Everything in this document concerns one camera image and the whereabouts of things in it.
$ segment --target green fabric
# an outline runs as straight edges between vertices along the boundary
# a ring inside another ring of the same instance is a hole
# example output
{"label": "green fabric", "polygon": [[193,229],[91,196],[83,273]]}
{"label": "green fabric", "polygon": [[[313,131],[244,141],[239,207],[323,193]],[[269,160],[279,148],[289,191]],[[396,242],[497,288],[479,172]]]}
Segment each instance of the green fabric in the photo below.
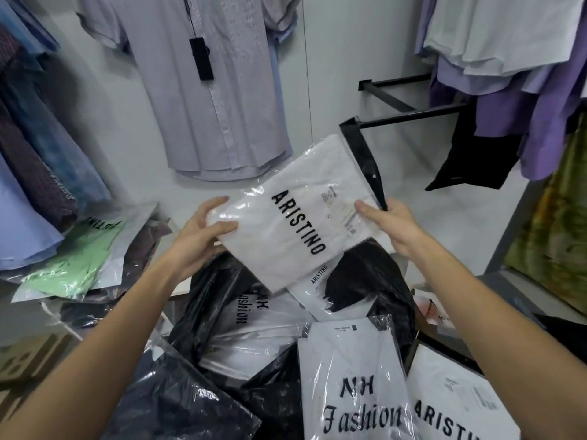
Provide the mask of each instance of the green fabric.
{"label": "green fabric", "polygon": [[85,294],[108,258],[110,244],[123,227],[124,221],[96,218],[78,223],[65,237],[57,254],[23,282],[48,295]]}
{"label": "green fabric", "polygon": [[559,169],[552,175],[528,222],[505,258],[587,314],[587,117],[569,137]]}

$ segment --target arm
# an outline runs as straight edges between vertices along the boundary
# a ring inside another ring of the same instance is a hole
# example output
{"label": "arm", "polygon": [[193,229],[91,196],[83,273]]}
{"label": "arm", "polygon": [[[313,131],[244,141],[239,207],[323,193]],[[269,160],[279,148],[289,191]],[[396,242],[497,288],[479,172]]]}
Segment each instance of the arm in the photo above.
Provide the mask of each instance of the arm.
{"label": "arm", "polygon": [[485,376],[532,440],[587,438],[587,366],[475,278],[408,208],[356,207],[420,269]]}
{"label": "arm", "polygon": [[222,250],[214,245],[217,236],[236,229],[236,222],[206,227],[208,212],[227,199],[211,199],[198,208],[173,246],[0,430],[0,440],[101,436],[173,289]]}

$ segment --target hand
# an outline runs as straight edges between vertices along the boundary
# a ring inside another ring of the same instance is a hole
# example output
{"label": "hand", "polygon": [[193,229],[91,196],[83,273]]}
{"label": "hand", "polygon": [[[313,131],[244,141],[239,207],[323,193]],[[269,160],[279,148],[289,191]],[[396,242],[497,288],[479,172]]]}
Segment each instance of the hand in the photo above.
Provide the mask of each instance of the hand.
{"label": "hand", "polygon": [[161,257],[161,262],[170,269],[178,284],[193,276],[208,259],[225,250],[222,244],[214,243],[218,236],[236,230],[238,222],[219,221],[208,227],[206,218],[208,213],[227,200],[227,196],[221,196],[202,203],[181,229],[171,248]]}
{"label": "hand", "polygon": [[415,247],[419,244],[424,230],[415,222],[410,209],[399,200],[387,198],[389,211],[378,210],[362,200],[355,202],[357,211],[367,219],[375,222],[388,234],[393,248],[403,256],[412,259]]}

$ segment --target shirt sleeve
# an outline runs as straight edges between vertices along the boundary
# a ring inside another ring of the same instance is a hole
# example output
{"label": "shirt sleeve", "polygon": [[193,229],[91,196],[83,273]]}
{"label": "shirt sleeve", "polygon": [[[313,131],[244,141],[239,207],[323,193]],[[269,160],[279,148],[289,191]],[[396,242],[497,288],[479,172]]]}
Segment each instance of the shirt sleeve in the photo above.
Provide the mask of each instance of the shirt sleeve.
{"label": "shirt sleeve", "polygon": [[111,48],[123,49],[128,38],[111,0],[77,0],[84,30]]}
{"label": "shirt sleeve", "polygon": [[296,18],[296,8],[301,0],[262,0],[265,26],[283,32]]}

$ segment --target short-sleeve shirt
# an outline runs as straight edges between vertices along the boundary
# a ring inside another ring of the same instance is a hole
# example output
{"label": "short-sleeve shirt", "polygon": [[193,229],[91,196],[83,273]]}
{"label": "short-sleeve shirt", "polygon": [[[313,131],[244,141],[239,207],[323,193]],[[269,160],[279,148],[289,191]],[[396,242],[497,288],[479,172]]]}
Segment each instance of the short-sleeve shirt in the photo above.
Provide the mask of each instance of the short-sleeve shirt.
{"label": "short-sleeve shirt", "polygon": [[[208,181],[256,177],[290,154],[265,27],[283,31],[299,0],[79,0],[84,28],[136,60],[170,168]],[[214,80],[198,75],[203,37]]]}

